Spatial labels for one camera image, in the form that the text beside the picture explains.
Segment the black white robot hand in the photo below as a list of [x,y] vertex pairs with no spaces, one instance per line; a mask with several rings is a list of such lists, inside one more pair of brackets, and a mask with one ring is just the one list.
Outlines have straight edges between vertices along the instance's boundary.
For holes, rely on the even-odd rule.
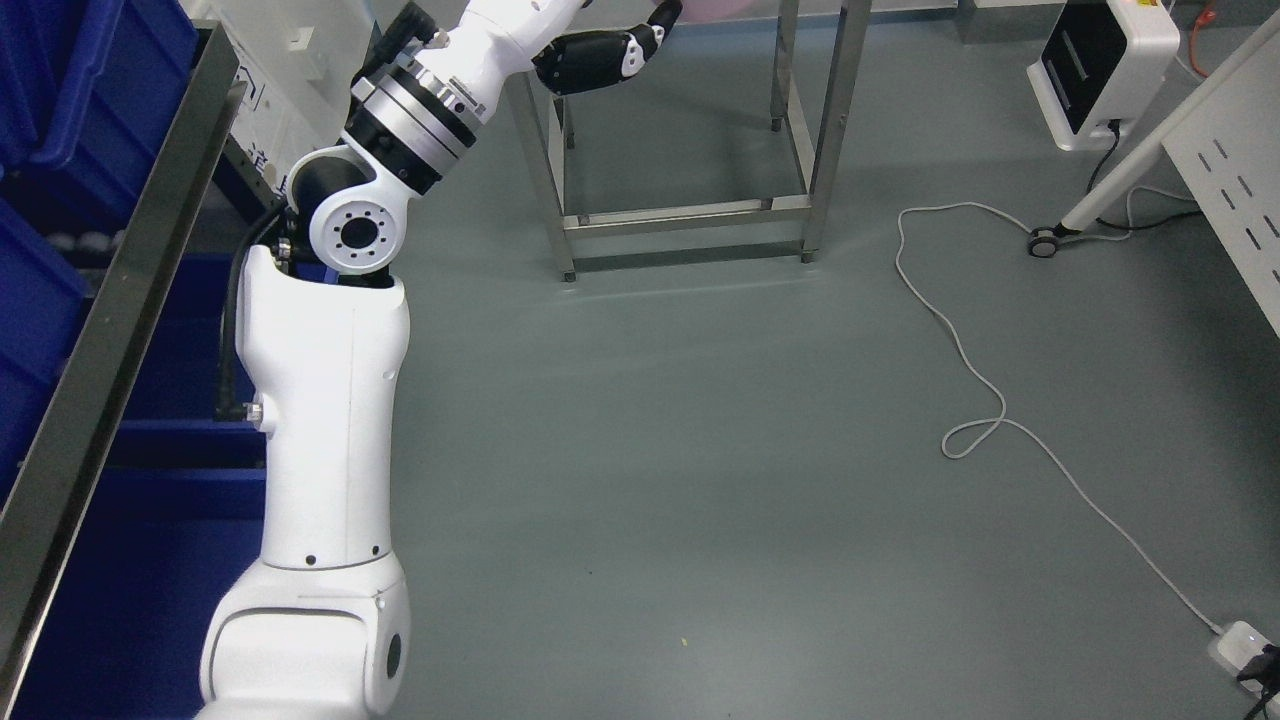
[[419,61],[475,99],[493,104],[504,82],[532,72],[552,94],[585,94],[636,77],[657,55],[684,12],[660,1],[641,23],[621,29],[568,31],[584,1],[471,1],[449,42]]

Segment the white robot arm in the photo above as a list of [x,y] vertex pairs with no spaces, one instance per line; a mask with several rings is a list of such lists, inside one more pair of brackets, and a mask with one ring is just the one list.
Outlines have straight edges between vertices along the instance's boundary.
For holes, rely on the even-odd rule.
[[390,533],[396,384],[410,342],[389,272],[424,196],[475,145],[502,86],[561,35],[577,1],[474,1],[353,82],[338,143],[300,159],[284,209],[294,246],[337,272],[292,275],[250,240],[236,351],[266,438],[259,557],[218,605],[200,661],[201,719],[370,719],[401,689],[412,633]]

